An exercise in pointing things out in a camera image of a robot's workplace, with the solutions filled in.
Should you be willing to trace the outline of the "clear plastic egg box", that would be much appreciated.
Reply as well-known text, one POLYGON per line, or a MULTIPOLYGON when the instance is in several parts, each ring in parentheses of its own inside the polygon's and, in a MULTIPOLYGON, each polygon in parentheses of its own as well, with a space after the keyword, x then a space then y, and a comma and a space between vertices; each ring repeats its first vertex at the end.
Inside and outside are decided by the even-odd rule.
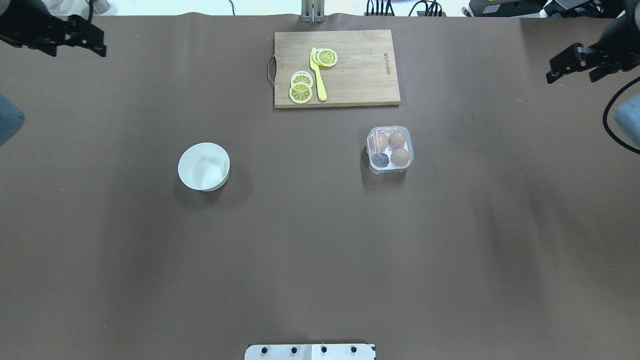
POLYGON ((406 127, 400 125, 377 126, 372 128, 366 136, 365 150, 368 161, 368 168, 373 174, 404 173, 409 167, 412 166, 415 159, 410 131, 406 127), (373 152, 370 148, 370 139, 375 132, 386 132, 387 136, 389 136, 393 132, 405 132, 407 141, 404 145, 404 149, 410 152, 409 164, 405 167, 393 166, 393 164, 391 163, 391 153, 394 149, 390 148, 389 146, 387 146, 386 150, 382 153, 373 152))

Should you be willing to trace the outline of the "brown egg from bowl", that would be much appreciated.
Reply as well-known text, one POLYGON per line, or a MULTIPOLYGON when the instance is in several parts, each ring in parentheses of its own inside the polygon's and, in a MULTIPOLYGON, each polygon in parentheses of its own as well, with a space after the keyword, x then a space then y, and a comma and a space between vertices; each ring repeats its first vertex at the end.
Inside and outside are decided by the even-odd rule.
POLYGON ((388 146, 388 136, 384 131, 375 131, 370 139, 370 148, 375 153, 383 153, 388 146))

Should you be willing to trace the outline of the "brown egg front left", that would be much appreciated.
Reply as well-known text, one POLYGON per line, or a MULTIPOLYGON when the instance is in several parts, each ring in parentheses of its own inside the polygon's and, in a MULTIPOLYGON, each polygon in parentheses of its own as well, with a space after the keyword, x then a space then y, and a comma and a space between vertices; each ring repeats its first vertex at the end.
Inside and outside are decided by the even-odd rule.
POLYGON ((394 131, 388 135, 388 146, 393 150, 403 149, 407 142, 407 135, 403 131, 394 131))

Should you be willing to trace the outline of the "brown egg rear left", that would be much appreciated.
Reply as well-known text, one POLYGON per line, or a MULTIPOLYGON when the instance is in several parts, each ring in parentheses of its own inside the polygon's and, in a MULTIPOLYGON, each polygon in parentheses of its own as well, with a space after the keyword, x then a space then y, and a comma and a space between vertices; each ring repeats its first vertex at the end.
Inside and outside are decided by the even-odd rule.
POLYGON ((406 167, 410 162, 410 152, 405 148, 396 148, 391 153, 390 161, 394 167, 406 167))

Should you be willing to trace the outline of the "power strip with plugs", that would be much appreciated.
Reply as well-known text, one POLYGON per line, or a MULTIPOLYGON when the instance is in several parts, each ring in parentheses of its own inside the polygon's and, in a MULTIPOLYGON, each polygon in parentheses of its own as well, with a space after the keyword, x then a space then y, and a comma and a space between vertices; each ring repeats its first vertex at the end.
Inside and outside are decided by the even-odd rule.
POLYGON ((446 12, 439 0, 367 0, 364 16, 443 18, 446 12))

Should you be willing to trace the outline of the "white bowl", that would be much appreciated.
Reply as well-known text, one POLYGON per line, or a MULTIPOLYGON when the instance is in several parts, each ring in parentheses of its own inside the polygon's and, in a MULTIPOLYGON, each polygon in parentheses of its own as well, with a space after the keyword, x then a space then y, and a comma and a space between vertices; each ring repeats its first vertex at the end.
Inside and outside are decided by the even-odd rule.
POLYGON ((212 192, 224 186, 230 175, 230 157, 222 146, 201 142, 190 146, 177 164, 179 180, 194 191, 212 192))

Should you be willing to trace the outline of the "lemon slice middle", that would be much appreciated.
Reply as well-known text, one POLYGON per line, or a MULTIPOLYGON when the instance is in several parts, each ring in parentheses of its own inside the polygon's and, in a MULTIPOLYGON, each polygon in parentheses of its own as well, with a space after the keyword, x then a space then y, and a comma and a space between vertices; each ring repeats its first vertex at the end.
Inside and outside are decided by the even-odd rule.
POLYGON ((296 71, 290 77, 290 85, 293 86, 295 84, 307 84, 309 87, 312 87, 314 84, 314 77, 308 71, 296 71))

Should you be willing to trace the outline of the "wooden cutting board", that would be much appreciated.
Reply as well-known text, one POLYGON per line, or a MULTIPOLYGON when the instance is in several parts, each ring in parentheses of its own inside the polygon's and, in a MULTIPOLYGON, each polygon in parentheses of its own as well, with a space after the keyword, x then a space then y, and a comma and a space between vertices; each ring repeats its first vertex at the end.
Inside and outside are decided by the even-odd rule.
POLYGON ((400 85, 389 29, 276 32, 274 35, 274 106, 277 109, 398 106, 400 85), (320 66, 327 93, 297 104, 290 98, 290 79, 297 71, 313 73, 311 50, 336 52, 333 66, 320 66))

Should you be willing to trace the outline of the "yellow plastic knife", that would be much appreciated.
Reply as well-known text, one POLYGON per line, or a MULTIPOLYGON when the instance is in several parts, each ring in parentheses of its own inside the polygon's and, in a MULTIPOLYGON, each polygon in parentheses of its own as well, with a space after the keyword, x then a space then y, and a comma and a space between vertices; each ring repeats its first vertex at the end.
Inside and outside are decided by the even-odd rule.
POLYGON ((315 77, 314 82, 317 89, 317 98, 319 101, 325 102, 328 98, 328 95, 323 82, 320 66, 314 59, 314 55, 316 54, 316 51, 317 51, 316 47, 311 48, 310 56, 309 56, 309 66, 311 70, 313 70, 314 72, 314 77, 315 77))

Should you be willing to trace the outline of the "lemon slice under near knife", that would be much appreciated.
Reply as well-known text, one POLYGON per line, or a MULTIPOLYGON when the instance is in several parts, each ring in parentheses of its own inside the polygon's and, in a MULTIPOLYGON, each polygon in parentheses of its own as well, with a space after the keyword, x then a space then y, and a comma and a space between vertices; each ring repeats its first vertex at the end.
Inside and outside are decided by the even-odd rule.
POLYGON ((322 51, 320 50, 320 48, 316 48, 316 50, 313 51, 313 55, 312 55, 312 59, 314 61, 315 64, 317 64, 318 66, 324 66, 322 59, 320 59, 319 54, 322 51))

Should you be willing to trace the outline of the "aluminium frame post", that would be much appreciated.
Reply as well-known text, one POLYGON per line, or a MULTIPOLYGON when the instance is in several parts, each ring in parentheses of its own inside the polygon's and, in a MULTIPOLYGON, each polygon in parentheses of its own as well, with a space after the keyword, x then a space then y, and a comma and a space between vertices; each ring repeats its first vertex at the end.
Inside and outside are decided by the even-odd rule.
POLYGON ((302 0, 300 19, 302 23, 320 24, 326 21, 325 0, 302 0))

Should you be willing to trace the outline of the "white metal mount base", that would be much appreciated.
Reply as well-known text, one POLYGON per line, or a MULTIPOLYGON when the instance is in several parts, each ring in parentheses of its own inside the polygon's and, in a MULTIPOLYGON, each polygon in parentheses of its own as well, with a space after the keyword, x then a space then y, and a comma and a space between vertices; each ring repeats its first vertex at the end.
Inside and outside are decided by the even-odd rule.
POLYGON ((308 343, 253 344, 244 353, 245 360, 375 360, 374 344, 308 343))

